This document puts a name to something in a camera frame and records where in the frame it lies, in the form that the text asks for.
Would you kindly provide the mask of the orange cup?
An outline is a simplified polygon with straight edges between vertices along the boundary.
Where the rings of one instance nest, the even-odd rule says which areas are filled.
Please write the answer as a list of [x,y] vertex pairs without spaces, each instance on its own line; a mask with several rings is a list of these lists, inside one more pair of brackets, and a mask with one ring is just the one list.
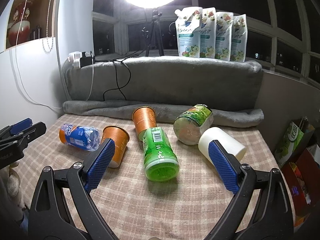
[[138,139],[142,141],[145,131],[148,128],[157,126],[156,113],[149,106],[142,106],[135,109],[132,113],[132,121],[135,124]]
[[110,138],[115,143],[115,152],[114,156],[109,164],[110,168],[118,168],[121,164],[121,161],[123,159],[127,143],[130,140],[130,136],[125,131],[125,129],[119,127],[119,126],[106,126],[103,129],[103,136],[101,139],[101,142],[103,142],[105,139]]

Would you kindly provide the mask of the orange cup beside blue bottle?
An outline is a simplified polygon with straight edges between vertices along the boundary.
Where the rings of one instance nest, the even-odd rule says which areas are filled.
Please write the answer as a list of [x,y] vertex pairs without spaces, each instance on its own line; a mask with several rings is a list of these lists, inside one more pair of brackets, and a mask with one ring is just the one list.
[[119,126],[106,126],[103,129],[103,136],[101,139],[101,142],[103,142],[105,139],[110,138],[115,143],[115,152],[114,156],[109,164],[110,168],[118,168],[121,164],[121,161],[123,159],[127,143],[130,140],[130,136],[125,131],[125,129],[119,127]]

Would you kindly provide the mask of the red bag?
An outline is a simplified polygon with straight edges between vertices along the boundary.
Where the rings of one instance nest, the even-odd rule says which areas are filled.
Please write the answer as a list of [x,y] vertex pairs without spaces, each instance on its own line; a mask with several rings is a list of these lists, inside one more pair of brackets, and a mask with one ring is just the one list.
[[295,208],[294,228],[299,228],[319,202],[319,165],[308,149],[288,161],[281,171]]

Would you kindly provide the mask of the green paper bag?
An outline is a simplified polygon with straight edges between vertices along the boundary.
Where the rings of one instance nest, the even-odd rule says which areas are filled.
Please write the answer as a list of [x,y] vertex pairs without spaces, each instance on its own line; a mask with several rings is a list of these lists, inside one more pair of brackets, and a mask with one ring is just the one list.
[[279,168],[282,168],[291,157],[301,153],[306,148],[314,131],[315,128],[306,116],[289,123],[274,152]]

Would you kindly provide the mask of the white power strip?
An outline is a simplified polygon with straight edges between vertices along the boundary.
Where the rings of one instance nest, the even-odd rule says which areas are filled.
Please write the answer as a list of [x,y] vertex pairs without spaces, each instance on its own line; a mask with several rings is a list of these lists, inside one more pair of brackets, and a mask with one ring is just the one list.
[[73,65],[73,68],[80,69],[81,63],[80,59],[86,56],[86,52],[83,51],[74,51],[69,53],[68,55],[68,62],[70,62]]

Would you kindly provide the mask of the red white ceramic pot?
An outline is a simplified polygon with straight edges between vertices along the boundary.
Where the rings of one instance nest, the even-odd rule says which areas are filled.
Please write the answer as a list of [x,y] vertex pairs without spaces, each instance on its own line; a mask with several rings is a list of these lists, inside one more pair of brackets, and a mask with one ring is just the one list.
[[11,46],[27,42],[30,33],[30,7],[31,1],[21,2],[14,10],[13,23],[9,28],[8,41]]

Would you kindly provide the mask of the checkered beige table cloth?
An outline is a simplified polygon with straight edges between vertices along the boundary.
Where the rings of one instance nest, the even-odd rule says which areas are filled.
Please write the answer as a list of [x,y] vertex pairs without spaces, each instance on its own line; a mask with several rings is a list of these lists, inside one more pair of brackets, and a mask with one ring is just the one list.
[[30,239],[289,239],[289,192],[256,128],[195,142],[171,124],[65,114],[18,169]]

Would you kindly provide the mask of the green tea bottle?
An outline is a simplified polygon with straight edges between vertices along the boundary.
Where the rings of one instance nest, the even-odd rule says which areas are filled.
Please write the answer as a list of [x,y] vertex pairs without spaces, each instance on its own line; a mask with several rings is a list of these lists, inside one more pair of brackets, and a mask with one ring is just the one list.
[[144,171],[148,180],[163,182],[175,178],[180,165],[163,128],[148,128],[142,142]]

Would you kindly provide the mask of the clear bottle green label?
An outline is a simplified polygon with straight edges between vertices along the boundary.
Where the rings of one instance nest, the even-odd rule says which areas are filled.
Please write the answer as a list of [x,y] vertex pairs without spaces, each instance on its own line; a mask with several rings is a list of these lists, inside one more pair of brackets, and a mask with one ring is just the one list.
[[207,105],[196,104],[176,118],[173,124],[175,135],[186,145],[197,145],[213,120],[213,112]]

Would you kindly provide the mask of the grey plush blanket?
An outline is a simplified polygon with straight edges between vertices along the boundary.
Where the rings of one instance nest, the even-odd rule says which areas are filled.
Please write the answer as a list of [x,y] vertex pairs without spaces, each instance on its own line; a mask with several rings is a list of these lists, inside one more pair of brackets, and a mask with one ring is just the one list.
[[140,106],[172,123],[196,104],[213,111],[214,125],[257,126],[264,119],[255,103],[263,70],[255,61],[227,62],[178,56],[138,57],[63,68],[65,113],[130,119]]

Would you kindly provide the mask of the black tripod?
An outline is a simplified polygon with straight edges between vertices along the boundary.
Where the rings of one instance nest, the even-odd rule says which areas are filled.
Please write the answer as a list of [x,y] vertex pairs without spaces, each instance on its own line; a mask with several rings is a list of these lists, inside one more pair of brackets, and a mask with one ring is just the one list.
[[151,16],[151,30],[147,30],[145,32],[146,34],[145,56],[146,57],[149,56],[153,40],[156,42],[159,56],[164,56],[164,47],[163,47],[162,32],[161,32],[161,26],[160,26],[161,16],[162,16],[162,13],[159,12],[157,8],[153,9],[152,16]]

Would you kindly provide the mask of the white refill pouch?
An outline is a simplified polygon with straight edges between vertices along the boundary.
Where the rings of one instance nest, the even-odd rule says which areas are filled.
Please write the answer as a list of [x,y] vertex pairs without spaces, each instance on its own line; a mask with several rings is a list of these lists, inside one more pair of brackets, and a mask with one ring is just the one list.
[[200,58],[215,58],[216,9],[202,9],[202,25],[200,29]]
[[216,13],[215,58],[230,61],[233,13],[219,11]]
[[200,29],[202,7],[176,9],[175,21],[178,55],[181,57],[200,57]]
[[247,37],[248,28],[246,14],[234,16],[232,26],[231,61],[245,61]]

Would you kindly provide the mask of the wooden wall shelf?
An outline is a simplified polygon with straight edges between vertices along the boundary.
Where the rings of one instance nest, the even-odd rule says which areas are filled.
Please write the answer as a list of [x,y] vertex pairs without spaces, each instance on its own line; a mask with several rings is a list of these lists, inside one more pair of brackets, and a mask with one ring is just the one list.
[[45,39],[46,51],[51,51],[53,47],[54,37],[54,16],[56,0],[13,0],[12,5],[9,6],[9,16],[6,21],[5,45],[4,49],[7,50],[11,47],[8,41],[9,28],[13,23],[13,14],[15,8],[21,3],[31,1],[30,7],[30,33],[27,42],[36,39]]

